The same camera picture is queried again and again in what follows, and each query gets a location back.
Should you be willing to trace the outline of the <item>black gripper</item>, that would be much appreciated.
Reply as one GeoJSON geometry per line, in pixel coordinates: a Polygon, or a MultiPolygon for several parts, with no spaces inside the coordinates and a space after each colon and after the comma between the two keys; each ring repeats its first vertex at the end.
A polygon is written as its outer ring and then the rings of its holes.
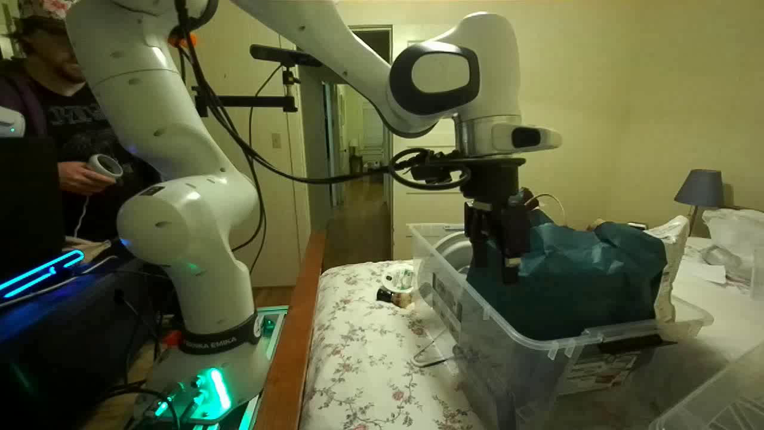
{"type": "Polygon", "coordinates": [[[463,187],[467,237],[474,244],[470,274],[517,284],[520,255],[530,249],[532,193],[520,187],[523,157],[483,157],[469,162],[463,187]]]}

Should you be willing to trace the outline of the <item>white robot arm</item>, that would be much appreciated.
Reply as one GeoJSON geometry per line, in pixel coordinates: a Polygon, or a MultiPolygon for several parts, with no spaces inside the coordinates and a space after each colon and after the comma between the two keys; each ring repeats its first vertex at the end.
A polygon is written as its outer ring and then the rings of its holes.
{"type": "MultiPolygon", "coordinates": [[[[554,132],[520,122],[519,46],[501,15],[470,12],[388,61],[347,26],[334,0],[231,2],[360,90],[399,137],[422,137],[449,116],[467,129],[459,151],[477,157],[560,144],[554,132]]],[[[230,244],[259,192],[211,137],[169,59],[169,39],[211,8],[212,0],[79,0],[66,20],[120,144],[161,172],[156,187],[120,207],[118,231],[137,258],[169,274],[191,356],[259,344],[251,274],[230,244]]]]}

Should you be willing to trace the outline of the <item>robot base plate green light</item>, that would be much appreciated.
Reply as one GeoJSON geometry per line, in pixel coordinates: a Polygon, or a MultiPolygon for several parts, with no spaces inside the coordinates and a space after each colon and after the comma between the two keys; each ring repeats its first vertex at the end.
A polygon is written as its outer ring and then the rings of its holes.
{"type": "Polygon", "coordinates": [[[212,356],[167,349],[148,372],[130,430],[251,430],[290,307],[257,313],[257,342],[212,356]]]}

